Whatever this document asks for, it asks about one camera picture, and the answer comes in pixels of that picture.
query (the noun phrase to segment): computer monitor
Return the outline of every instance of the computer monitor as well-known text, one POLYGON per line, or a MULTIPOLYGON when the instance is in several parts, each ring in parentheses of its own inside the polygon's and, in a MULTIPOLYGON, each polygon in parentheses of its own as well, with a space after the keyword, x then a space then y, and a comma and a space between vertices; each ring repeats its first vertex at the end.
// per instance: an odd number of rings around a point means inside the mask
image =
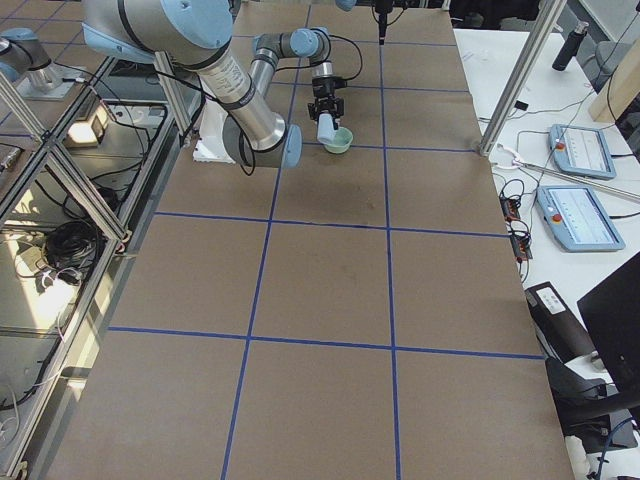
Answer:
MULTIPOLYGON (((593 452, 621 420, 640 421, 640 253, 582 297, 578 309, 615 388, 576 378, 560 362, 548 361, 547 371, 565 435, 579 436, 593 452)), ((612 447, 631 446, 627 424, 612 447)))

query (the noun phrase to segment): blue device frame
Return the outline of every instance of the blue device frame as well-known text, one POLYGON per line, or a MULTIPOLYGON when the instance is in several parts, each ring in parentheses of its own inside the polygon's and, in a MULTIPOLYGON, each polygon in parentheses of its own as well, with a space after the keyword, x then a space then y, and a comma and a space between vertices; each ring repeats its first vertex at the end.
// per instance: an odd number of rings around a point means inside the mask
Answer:
POLYGON ((609 215, 607 215, 604 207, 596 197, 595 192, 591 187, 588 186, 576 186, 576 185, 551 185, 545 187, 538 187, 538 195, 537 195, 537 204, 540 207, 542 212, 542 216, 544 217, 547 225, 551 229, 553 236, 556 240, 569 252, 613 252, 616 250, 622 250, 625 247, 624 241, 618 233, 618 230, 611 222, 609 215), (567 212, 565 212, 561 207, 556 205, 552 195, 552 190, 560 190, 560 189, 573 189, 573 190, 583 190, 587 193, 589 200, 593 203, 598 211, 598 216, 602 223, 606 226, 609 234, 613 238, 613 242, 611 243, 576 243, 569 233, 568 227, 565 225, 564 220, 560 222, 553 221, 552 217, 556 214, 560 214, 562 218, 566 216, 567 212))
POLYGON ((553 160, 555 161, 558 169, 562 172, 571 175, 582 175, 584 177, 601 178, 603 180, 610 180, 612 178, 615 178, 616 176, 616 168, 613 164, 613 158, 611 157, 611 153, 609 153, 609 148, 607 147, 607 141, 605 139, 604 133, 602 133, 602 130, 600 129, 555 124, 549 130, 549 146, 551 147, 551 151, 553 152, 553 160), (567 130, 587 130, 596 133, 598 142, 600 143, 600 150, 602 152, 602 156, 604 157, 604 163, 607 168, 606 171, 590 170, 587 168, 576 168, 571 165, 571 162, 569 160, 569 153, 567 152, 568 149, 565 148, 564 150, 558 150, 556 148, 556 143, 564 136, 564 133, 567 130))

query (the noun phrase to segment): green bowl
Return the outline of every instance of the green bowl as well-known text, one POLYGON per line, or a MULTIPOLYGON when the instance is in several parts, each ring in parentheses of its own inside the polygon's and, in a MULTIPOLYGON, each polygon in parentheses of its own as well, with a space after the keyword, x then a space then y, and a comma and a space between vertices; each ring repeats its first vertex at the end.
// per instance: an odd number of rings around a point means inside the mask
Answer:
POLYGON ((324 148, 327 152, 340 154, 349 150, 351 142, 353 142, 353 133, 351 133, 351 130, 345 127, 340 127, 336 132, 336 137, 333 139, 333 143, 325 144, 324 148))

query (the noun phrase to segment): white desk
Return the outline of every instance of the white desk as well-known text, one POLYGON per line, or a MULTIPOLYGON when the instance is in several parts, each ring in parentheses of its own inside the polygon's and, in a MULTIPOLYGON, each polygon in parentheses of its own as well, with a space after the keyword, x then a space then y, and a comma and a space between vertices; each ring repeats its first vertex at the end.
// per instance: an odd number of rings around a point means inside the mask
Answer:
MULTIPOLYGON (((478 30, 456 30, 456 40, 463 60, 469 89, 473 95, 473 102, 479 118, 491 117, 496 103, 511 74, 513 66, 524 45, 527 34, 523 32, 494 32, 478 30)), ((575 60, 572 60, 564 72, 557 72, 551 64, 562 46, 560 34, 552 34, 547 41, 519 100, 529 104, 529 112, 539 110, 557 110, 575 102, 583 100, 592 90, 588 79, 575 60)), ((555 123, 569 123, 587 127, 606 127, 610 124, 593 122, 588 113, 588 107, 595 99, 595 93, 586 98, 584 103, 567 108, 562 112, 539 113, 525 115, 520 119, 509 120, 499 137, 499 143, 515 148, 516 137, 522 130, 548 131, 555 123)), ((609 149, 613 155, 630 153, 629 147, 616 127, 605 130, 609 149)), ((549 147, 546 135, 523 133, 520 135, 518 148, 526 162, 545 165, 549 157, 549 147)), ((512 156, 498 148, 490 155, 491 162, 508 166, 512 156)), ((640 192, 640 165, 633 157, 617 158, 614 160, 617 177, 606 182, 607 185, 640 192)), ((554 168, 549 161, 547 167, 554 168)), ((520 178, 525 182, 528 192, 535 187, 533 179, 518 170, 496 169, 496 173, 507 180, 520 178)), ((536 178, 539 173, 529 172, 536 178)), ((503 180, 496 176, 498 190, 503 180)), ((542 177, 542 185, 566 184, 551 175, 542 177)), ((609 215, 624 215, 640 211, 640 203, 605 194, 597 191, 597 196, 609 215)), ((615 221, 615 226, 626 243, 626 248, 613 253, 567 253, 561 250, 537 208, 532 206, 533 196, 523 197, 520 208, 522 218, 532 230, 531 251, 533 259, 529 262, 529 274, 524 287, 551 281, 563 299, 580 318, 577 301, 591 288, 598 284, 625 261, 640 251, 640 217, 615 221)), ((586 361, 576 360, 575 369, 585 377, 600 376, 586 361)), ((596 455, 590 455, 592 466, 597 466, 596 455)), ((609 452, 607 459, 611 462, 605 465, 602 478, 617 475, 640 476, 640 448, 632 451, 609 452)))

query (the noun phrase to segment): black bottle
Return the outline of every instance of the black bottle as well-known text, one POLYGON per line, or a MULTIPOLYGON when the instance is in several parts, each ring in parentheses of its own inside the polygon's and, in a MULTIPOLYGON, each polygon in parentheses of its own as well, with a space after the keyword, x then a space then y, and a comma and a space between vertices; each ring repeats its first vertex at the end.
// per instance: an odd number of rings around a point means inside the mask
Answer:
POLYGON ((589 23, 579 21, 575 30, 569 34, 567 39, 564 42, 564 45, 560 49, 560 53, 556 57, 553 62, 552 67, 554 70, 563 71, 567 68, 567 65, 571 61, 572 57, 575 57, 578 53, 578 49, 580 48, 580 44, 584 37, 587 36, 587 28, 589 27, 589 23))

